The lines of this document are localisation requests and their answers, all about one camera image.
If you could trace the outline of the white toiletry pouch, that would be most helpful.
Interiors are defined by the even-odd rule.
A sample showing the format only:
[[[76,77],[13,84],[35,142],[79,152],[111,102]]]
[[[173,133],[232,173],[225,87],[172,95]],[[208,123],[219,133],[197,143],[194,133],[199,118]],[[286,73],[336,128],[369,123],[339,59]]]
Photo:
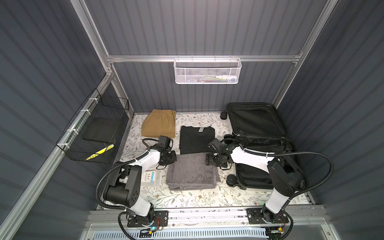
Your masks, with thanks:
[[[142,173],[141,186],[155,187],[157,185],[157,171],[145,171]]]

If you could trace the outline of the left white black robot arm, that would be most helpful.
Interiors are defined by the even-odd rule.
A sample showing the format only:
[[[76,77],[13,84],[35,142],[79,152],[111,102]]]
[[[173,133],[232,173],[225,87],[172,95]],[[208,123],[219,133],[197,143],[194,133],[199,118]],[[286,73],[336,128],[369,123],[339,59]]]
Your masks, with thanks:
[[[177,160],[172,139],[161,137],[155,142],[153,146],[146,145],[144,154],[127,162],[116,162],[107,171],[95,190],[99,206],[122,210],[143,225],[154,221],[154,205],[140,196],[142,173],[153,166],[167,166]]]

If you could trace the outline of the grey towel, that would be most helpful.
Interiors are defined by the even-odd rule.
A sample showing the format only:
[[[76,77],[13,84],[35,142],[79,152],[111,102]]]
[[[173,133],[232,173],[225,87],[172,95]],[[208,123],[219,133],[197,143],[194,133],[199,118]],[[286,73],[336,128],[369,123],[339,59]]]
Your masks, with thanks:
[[[177,155],[175,163],[171,164],[166,178],[166,184],[171,191],[193,191],[214,189],[220,176],[218,168],[207,165],[207,153]]]

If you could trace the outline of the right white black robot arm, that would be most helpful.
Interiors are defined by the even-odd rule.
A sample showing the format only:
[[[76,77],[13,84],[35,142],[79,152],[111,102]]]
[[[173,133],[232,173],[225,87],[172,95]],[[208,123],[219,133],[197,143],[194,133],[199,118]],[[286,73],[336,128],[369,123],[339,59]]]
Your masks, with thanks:
[[[242,144],[226,145],[218,139],[208,144],[212,154],[207,165],[220,167],[229,164],[247,165],[269,174],[273,191],[261,209],[264,222],[272,224],[288,205],[294,194],[308,186],[294,153],[266,153],[247,149]]]

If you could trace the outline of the black t-shirt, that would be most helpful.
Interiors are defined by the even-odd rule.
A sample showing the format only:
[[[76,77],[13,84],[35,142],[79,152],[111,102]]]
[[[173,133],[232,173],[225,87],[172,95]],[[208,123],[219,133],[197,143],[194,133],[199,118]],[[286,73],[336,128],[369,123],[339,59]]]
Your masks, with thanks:
[[[180,132],[180,154],[210,153],[209,143],[215,139],[212,127],[182,126]]]

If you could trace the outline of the tan shorts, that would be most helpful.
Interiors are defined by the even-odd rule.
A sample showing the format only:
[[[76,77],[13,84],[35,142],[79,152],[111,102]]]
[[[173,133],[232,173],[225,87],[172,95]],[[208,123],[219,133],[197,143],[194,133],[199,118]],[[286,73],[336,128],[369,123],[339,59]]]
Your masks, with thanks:
[[[176,111],[153,109],[142,124],[142,136],[148,138],[158,138],[160,136],[175,138]]]

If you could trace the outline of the black hard-shell suitcase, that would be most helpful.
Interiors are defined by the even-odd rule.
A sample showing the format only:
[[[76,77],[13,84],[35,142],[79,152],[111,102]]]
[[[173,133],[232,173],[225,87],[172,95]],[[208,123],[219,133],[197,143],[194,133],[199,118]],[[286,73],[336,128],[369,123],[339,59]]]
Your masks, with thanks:
[[[269,103],[230,103],[227,107],[230,134],[226,143],[240,141],[245,147],[273,153],[295,152],[296,147],[286,138],[287,128],[275,106]],[[273,188],[268,173],[263,170],[235,164],[235,175],[241,189]]]

